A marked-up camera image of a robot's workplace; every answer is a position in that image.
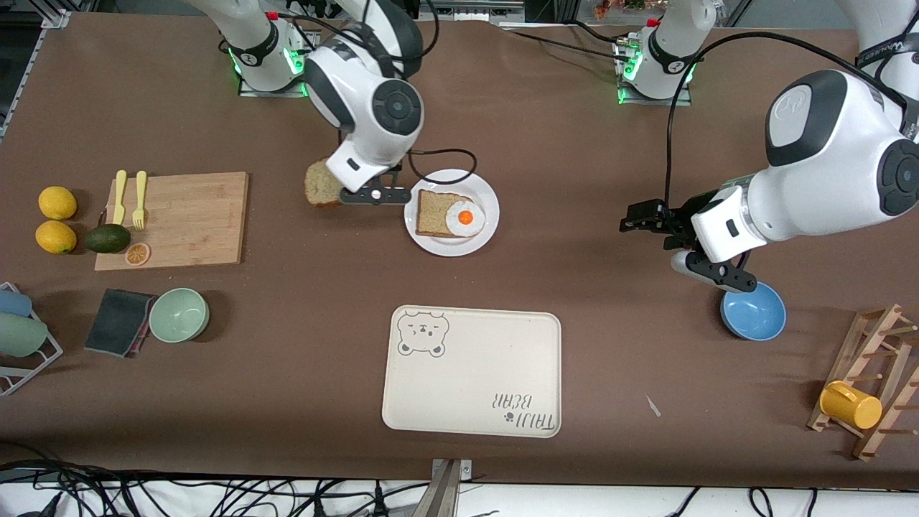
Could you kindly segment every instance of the lemon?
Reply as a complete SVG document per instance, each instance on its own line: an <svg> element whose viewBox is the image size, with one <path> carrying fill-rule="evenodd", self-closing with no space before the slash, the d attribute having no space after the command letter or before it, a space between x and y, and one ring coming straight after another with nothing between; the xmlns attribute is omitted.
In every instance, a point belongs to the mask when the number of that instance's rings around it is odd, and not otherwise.
<svg viewBox="0 0 919 517"><path fill-rule="evenodd" d="M45 221L35 230L35 241L48 253L66 255L76 247L76 234L64 223Z"/></svg>
<svg viewBox="0 0 919 517"><path fill-rule="evenodd" d="M39 195L39 208L45 217L61 221L76 213L76 198L64 187L48 187Z"/></svg>

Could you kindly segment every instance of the yellow mug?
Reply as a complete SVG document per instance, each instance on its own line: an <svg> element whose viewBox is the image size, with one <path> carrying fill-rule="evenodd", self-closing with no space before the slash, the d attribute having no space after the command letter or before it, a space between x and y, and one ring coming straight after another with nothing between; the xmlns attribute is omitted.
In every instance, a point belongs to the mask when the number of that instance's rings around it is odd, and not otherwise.
<svg viewBox="0 0 919 517"><path fill-rule="evenodd" d="M820 411L859 429L874 427L882 410L877 397L843 381L832 381L820 393Z"/></svg>

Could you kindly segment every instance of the slice of bread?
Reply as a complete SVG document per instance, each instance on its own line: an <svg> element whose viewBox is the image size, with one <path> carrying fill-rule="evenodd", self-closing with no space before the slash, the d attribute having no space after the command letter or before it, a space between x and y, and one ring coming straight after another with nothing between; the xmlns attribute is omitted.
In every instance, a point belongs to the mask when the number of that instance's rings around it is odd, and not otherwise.
<svg viewBox="0 0 919 517"><path fill-rule="evenodd" d="M447 228L447 210L457 201L472 201L471 199L451 194L438 193L431 190L418 191L418 226L415 233L428 237L454 237Z"/></svg>
<svg viewBox="0 0 919 517"><path fill-rule="evenodd" d="M306 169L306 178L303 180L303 190L306 201L312 206L338 206L342 202L338 199L338 192L342 189L341 182L333 176L329 167L325 166L326 158L309 166Z"/></svg>

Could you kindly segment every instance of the brown tabletop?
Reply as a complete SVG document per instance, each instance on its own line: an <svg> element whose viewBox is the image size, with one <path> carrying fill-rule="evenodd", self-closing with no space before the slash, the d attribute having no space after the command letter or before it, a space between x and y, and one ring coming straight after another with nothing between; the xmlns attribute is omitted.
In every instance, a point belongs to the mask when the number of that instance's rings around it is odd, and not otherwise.
<svg viewBox="0 0 919 517"><path fill-rule="evenodd" d="M852 32L796 34L856 51ZM720 322L721 292L673 272L661 237L618 232L628 204L661 195L666 109L618 105L608 59L443 24L412 79L426 108L416 148L474 151L502 217L482 250L439 258L407 235L400 208L308 205L303 172L335 149L335 131L305 99L238 98L219 39L204 17L77 14L49 32L0 145L0 280L32 296L65 354L0 399L0 438L76 463L206 473L419 478L431 458L461 457L494 481L919 485L913 439L888 438L866 464L849 458L848 433L805 429L853 311L919 302L916 214L757 249L748 268L781 293L789 322L773 341L741 341ZM710 54L676 116L676 204L765 167L769 103L826 65L764 40ZM44 187L76 191L84 235L120 168L248 171L243 263L94 272L92 253L36 246ZM83 350L105 288L178 286L211 304L198 342L149 338L133 360ZM388 429L388 329L402 304L556 315L561 432Z"/></svg>

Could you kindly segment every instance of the mug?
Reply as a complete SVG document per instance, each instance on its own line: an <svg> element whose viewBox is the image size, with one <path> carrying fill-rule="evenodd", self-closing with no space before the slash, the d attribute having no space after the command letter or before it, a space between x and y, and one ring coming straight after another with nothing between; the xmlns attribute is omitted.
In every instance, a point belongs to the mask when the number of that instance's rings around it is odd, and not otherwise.
<svg viewBox="0 0 919 517"><path fill-rule="evenodd" d="M874 427L882 410L876 397L843 381L832 381L820 393L820 411L859 429Z"/></svg>
<svg viewBox="0 0 919 517"><path fill-rule="evenodd" d="M48 337L48 326L37 319L0 313L0 352L26 357L41 348Z"/></svg>
<svg viewBox="0 0 919 517"><path fill-rule="evenodd" d="M32 300L25 294L0 289L0 313L28 317L32 314Z"/></svg>

